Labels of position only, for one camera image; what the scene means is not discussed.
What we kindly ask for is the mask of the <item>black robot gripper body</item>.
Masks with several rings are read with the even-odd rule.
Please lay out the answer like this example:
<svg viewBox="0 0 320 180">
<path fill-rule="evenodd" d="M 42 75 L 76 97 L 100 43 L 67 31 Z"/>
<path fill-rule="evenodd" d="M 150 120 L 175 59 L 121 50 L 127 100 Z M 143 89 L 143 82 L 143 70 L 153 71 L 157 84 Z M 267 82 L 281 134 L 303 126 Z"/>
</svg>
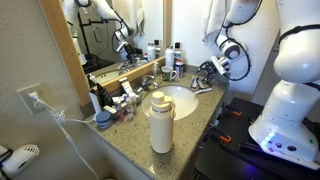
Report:
<svg viewBox="0 0 320 180">
<path fill-rule="evenodd" d="M 205 61 L 199 66 L 199 70 L 204 70 L 207 73 L 207 76 L 214 76 L 218 70 L 212 61 Z"/>
</svg>

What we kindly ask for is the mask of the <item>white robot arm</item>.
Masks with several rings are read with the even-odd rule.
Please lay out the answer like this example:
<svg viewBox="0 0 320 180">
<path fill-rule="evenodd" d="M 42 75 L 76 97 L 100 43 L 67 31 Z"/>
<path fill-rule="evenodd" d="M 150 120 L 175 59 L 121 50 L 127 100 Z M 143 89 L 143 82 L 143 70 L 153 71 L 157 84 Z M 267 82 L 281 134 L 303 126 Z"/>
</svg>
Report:
<svg viewBox="0 0 320 180">
<path fill-rule="evenodd" d="M 207 0 L 203 42 L 214 45 L 214 70 L 231 81 L 261 70 L 258 54 L 274 42 L 275 74 L 283 81 L 320 80 L 320 0 Z"/>
</svg>

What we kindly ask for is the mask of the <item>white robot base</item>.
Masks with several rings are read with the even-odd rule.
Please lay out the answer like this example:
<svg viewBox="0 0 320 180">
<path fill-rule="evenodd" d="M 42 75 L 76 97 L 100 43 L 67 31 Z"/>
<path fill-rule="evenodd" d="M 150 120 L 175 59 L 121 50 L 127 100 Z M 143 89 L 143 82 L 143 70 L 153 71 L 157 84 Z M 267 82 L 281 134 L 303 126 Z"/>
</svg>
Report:
<svg viewBox="0 0 320 180">
<path fill-rule="evenodd" d="M 319 96 L 313 87 L 281 80 L 249 126 L 249 135 L 265 153 L 318 170 L 319 143 L 302 121 Z"/>
</svg>

